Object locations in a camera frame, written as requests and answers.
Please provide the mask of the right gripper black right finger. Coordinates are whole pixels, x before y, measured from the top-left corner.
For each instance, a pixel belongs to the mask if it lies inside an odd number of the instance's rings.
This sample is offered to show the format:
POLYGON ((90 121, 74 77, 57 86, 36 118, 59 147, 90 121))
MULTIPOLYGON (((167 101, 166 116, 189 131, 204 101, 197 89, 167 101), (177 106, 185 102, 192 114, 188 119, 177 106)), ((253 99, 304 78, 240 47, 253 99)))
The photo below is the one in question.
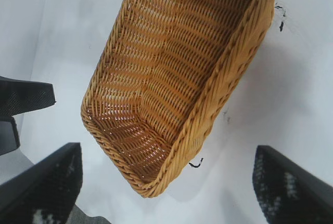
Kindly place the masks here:
POLYGON ((332 186, 270 146, 257 146, 252 185, 268 223, 332 223, 332 186))

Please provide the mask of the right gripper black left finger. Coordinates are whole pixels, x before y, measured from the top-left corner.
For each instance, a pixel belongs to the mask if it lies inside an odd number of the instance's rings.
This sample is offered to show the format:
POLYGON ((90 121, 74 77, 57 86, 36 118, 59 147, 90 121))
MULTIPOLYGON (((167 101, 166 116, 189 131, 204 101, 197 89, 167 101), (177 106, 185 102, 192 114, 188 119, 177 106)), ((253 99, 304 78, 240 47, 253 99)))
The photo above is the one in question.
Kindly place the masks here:
POLYGON ((1 223, 66 223, 82 182, 81 145, 68 143, 1 185, 1 223))

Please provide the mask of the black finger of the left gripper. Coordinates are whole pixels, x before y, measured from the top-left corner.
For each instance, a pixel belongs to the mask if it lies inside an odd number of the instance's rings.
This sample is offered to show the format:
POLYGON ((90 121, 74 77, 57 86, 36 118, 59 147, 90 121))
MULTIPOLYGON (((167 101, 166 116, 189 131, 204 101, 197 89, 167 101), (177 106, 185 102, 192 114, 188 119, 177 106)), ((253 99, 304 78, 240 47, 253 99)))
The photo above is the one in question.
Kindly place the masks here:
POLYGON ((20 147, 17 124, 12 116, 1 116, 0 135, 0 155, 5 155, 20 147))
POLYGON ((14 116, 40 110, 56 103, 50 83, 1 77, 1 116, 14 116))

